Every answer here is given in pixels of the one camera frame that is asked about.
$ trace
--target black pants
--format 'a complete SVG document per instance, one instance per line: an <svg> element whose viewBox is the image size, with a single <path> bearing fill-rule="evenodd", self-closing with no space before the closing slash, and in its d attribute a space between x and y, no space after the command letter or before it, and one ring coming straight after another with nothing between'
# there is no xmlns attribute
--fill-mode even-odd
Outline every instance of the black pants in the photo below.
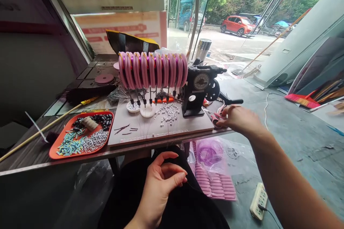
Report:
<svg viewBox="0 0 344 229"><path fill-rule="evenodd" d="M164 151L176 152L177 158L165 162L181 166L188 175L187 183L170 193L159 228L229 228L220 210L201 191L185 153L177 146L157 149L152 158L135 160L121 169L99 220L99 228L124 228L130 222L141 200L147 168Z"/></svg>

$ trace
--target gear wheel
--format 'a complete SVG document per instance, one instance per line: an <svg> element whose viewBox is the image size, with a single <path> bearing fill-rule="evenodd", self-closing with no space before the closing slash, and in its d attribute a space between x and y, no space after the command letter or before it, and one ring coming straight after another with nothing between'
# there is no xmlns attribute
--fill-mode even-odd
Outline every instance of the gear wheel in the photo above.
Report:
<svg viewBox="0 0 344 229"><path fill-rule="evenodd" d="M184 85L184 86L180 89L180 92L179 92L179 94L180 94L180 100L181 100L181 101L184 101L184 99L185 99L185 87L186 87L186 85Z"/></svg>
<svg viewBox="0 0 344 229"><path fill-rule="evenodd" d="M220 95L220 85L217 80L213 80L207 88L207 95L205 99L208 101L215 101Z"/></svg>

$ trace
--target wall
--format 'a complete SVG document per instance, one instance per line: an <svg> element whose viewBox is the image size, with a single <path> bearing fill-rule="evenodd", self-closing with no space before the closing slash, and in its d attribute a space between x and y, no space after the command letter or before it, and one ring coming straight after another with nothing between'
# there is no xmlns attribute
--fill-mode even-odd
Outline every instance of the wall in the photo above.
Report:
<svg viewBox="0 0 344 229"><path fill-rule="evenodd" d="M38 118L75 77L55 36L0 33L0 49L0 126Z"/></svg>
<svg viewBox="0 0 344 229"><path fill-rule="evenodd" d="M326 37L343 36L344 0L319 0L262 64L256 79L267 87L280 73L294 79Z"/></svg>

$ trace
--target power strip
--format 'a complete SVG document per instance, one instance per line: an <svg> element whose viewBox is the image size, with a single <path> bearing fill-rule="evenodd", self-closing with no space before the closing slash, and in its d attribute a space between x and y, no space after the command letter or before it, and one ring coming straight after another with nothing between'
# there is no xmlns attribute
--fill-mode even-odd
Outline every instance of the power strip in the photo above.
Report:
<svg viewBox="0 0 344 229"><path fill-rule="evenodd" d="M264 210L259 209L258 204L266 208L268 195L265 191L264 184L259 182L255 190L254 197L250 206L251 214L254 218L263 220Z"/></svg>

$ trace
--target street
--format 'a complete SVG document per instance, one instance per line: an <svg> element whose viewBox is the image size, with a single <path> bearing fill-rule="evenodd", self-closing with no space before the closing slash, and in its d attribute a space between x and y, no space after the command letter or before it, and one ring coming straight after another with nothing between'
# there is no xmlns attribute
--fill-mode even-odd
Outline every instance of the street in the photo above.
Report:
<svg viewBox="0 0 344 229"><path fill-rule="evenodd" d="M187 52L190 43L188 33L179 29L167 29L168 49ZM200 38L210 39L211 55L204 60L207 64L216 64L229 70L236 70L245 67L253 60L264 48L266 48L276 38L265 35L256 35L253 38L237 37L229 32L203 29L199 34ZM194 50L197 34L191 53ZM252 68L262 63L271 53L283 42L284 38L279 38L271 47L269 47L258 59L252 63Z"/></svg>

